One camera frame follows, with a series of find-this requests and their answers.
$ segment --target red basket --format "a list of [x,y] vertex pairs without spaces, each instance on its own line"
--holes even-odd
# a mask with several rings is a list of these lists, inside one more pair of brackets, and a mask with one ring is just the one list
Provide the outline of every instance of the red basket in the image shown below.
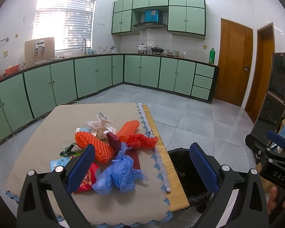
[[20,64],[12,66],[12,67],[6,69],[5,70],[6,75],[11,75],[13,73],[18,72],[19,71],[19,66],[20,66]]

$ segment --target faucet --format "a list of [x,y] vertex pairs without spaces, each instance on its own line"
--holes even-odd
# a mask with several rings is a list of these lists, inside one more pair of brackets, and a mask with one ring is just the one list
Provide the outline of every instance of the faucet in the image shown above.
[[87,41],[86,41],[86,39],[82,40],[81,50],[83,49],[83,45],[84,45],[84,55],[86,55],[87,54]]

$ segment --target black refrigerator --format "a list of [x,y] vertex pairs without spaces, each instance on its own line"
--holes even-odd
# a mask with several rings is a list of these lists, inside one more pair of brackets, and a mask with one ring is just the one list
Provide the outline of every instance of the black refrigerator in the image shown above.
[[262,108],[251,131],[257,139],[269,145],[269,130],[277,131],[285,115],[285,52],[273,53],[271,74]]

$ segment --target human hand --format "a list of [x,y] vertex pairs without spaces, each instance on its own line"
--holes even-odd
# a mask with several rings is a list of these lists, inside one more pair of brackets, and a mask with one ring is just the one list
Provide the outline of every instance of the human hand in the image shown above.
[[277,187],[273,186],[270,190],[270,198],[267,203],[268,214],[270,214],[271,211],[277,207],[277,201],[276,201],[277,195],[278,195]]

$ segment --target green bottle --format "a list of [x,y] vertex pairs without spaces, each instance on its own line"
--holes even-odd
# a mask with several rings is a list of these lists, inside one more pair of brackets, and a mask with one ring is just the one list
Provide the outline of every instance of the green bottle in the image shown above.
[[212,48],[209,55],[209,64],[214,64],[215,50]]

